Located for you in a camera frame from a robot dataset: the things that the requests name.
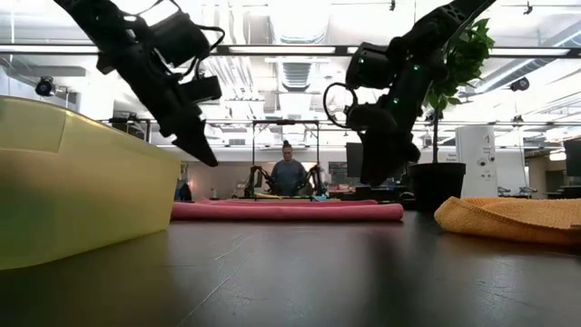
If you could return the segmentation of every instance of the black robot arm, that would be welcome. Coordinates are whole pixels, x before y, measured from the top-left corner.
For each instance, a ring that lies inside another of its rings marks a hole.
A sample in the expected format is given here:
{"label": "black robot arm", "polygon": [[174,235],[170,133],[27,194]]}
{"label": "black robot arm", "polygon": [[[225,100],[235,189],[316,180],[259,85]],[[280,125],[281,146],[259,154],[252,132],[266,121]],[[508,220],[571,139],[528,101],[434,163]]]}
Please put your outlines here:
{"label": "black robot arm", "polygon": [[295,194],[302,190],[305,186],[307,186],[307,184],[310,183],[311,179],[313,182],[313,189],[315,195],[322,196],[327,192],[320,176],[320,166],[318,164],[315,164],[312,168],[309,169],[309,171],[305,175],[305,178],[300,182],[300,184],[297,185],[297,187],[295,188]]}
{"label": "black robot arm", "polygon": [[[220,98],[222,90],[215,76],[200,78],[198,67],[212,50],[202,30],[222,32],[222,38],[223,31],[196,25],[173,0],[169,1],[176,6],[176,12],[152,26],[139,15],[123,12],[109,0],[54,1],[99,49],[97,68],[103,74],[117,70],[158,121],[161,134],[164,137],[174,134],[175,145],[216,166],[218,162],[205,138],[205,121],[197,103]],[[175,74],[168,68],[190,59],[193,61],[186,74]],[[194,79],[180,84],[194,68]]]}
{"label": "black robot arm", "polygon": [[354,96],[353,105],[345,110],[346,125],[337,124],[326,111],[337,125],[359,132],[363,143],[362,183],[379,185],[391,172],[419,159],[411,130],[434,81],[447,78],[444,56],[448,42],[493,3],[495,0],[455,0],[419,19],[407,34],[393,38],[389,46],[359,46],[341,85],[354,95],[353,90],[359,87],[389,88],[389,93],[375,104],[358,104]]}
{"label": "black robot arm", "polygon": [[262,169],[260,166],[253,166],[251,167],[251,174],[248,177],[248,182],[246,183],[246,188],[244,189],[244,197],[252,198],[254,197],[254,187],[256,186],[256,173],[259,173],[262,178],[266,181],[266,184],[269,186],[269,192],[272,194],[277,193],[277,186],[274,179],[269,175],[267,171]]}

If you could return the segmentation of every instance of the black plant pot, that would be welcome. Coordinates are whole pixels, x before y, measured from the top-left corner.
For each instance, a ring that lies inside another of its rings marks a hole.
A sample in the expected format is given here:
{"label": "black plant pot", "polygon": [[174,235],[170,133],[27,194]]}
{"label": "black plant pot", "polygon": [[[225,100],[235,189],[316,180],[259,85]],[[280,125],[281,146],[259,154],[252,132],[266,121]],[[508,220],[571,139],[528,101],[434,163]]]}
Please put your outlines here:
{"label": "black plant pot", "polygon": [[450,196],[459,198],[462,194],[466,164],[414,164],[408,168],[408,173],[417,210],[434,213]]}

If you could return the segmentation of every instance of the orange towel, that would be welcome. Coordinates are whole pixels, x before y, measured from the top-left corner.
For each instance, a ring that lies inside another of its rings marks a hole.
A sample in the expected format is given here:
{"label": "orange towel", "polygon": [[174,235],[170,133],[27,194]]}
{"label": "orange towel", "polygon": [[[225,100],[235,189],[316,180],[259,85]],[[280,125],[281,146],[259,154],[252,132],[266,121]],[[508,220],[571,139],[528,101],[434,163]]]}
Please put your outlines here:
{"label": "orange towel", "polygon": [[447,231],[510,241],[581,244],[581,200],[455,197],[435,213]]}

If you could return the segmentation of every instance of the translucent yellow container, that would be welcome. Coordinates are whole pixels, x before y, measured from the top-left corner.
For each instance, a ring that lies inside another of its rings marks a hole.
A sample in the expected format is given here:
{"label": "translucent yellow container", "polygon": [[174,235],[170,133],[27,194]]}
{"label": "translucent yellow container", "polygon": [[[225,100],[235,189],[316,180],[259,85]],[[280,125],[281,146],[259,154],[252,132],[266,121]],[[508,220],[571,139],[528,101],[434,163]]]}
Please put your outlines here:
{"label": "translucent yellow container", "polygon": [[0,96],[0,270],[167,228],[180,160],[62,107]]}

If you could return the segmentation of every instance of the black tabletop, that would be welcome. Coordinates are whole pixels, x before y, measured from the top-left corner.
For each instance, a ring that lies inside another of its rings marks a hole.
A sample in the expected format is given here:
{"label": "black tabletop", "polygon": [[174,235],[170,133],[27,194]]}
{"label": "black tabletop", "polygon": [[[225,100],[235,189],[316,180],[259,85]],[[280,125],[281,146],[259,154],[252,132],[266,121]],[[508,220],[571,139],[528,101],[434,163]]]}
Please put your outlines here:
{"label": "black tabletop", "polygon": [[2,326],[578,326],[581,256],[403,223],[172,223],[0,272]]}

